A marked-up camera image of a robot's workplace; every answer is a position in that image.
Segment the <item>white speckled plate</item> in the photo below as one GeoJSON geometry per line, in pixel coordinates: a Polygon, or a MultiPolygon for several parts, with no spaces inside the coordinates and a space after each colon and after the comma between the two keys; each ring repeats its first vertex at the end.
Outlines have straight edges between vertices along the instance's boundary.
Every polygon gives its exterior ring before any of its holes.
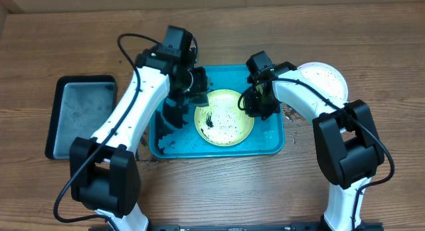
{"type": "Polygon", "coordinates": [[[322,62],[308,62],[297,69],[303,77],[324,92],[342,100],[348,100],[348,85],[336,68],[322,62]]]}

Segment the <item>yellow-green rimmed plate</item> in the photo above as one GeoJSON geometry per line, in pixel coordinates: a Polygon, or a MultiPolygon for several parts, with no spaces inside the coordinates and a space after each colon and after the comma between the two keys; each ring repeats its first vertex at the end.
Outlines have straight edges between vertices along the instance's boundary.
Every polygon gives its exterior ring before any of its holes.
{"type": "Polygon", "coordinates": [[[207,94],[208,106],[195,109],[195,127],[205,141],[228,147],[241,143],[249,136],[255,119],[239,109],[240,96],[234,90],[215,90],[207,94]]]}

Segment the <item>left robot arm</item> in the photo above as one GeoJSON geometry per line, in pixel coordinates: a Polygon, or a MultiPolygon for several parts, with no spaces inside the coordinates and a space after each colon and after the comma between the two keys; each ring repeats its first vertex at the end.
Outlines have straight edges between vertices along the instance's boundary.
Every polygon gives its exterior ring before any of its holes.
{"type": "Polygon", "coordinates": [[[155,45],[133,66],[131,82],[112,114],[91,138],[77,137],[70,146],[72,198],[94,210],[111,230],[148,230],[149,219],[138,203],[141,188],[136,151],[157,106],[165,99],[205,106],[207,76],[195,67],[195,47],[155,45]]]}

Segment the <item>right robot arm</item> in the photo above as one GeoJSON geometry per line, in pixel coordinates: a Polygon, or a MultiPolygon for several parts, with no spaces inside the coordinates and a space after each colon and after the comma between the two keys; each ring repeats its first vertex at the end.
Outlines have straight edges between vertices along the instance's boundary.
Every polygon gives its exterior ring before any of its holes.
{"type": "Polygon", "coordinates": [[[239,99],[240,110],[267,119],[284,103],[313,127],[317,162],[329,181],[327,208],[312,230],[382,230],[360,217],[365,190],[377,168],[390,161],[373,116],[362,100],[348,101],[347,83],[334,67],[322,62],[295,66],[269,58],[246,62],[250,87],[239,99]]]}

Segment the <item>dark green sponge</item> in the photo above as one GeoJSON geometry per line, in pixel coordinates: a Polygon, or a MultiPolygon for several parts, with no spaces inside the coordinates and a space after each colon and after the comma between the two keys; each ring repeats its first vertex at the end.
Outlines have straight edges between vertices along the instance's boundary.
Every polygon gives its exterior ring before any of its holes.
{"type": "Polygon", "coordinates": [[[209,106],[209,99],[206,93],[201,93],[192,97],[191,103],[197,107],[206,107],[209,106]]]}

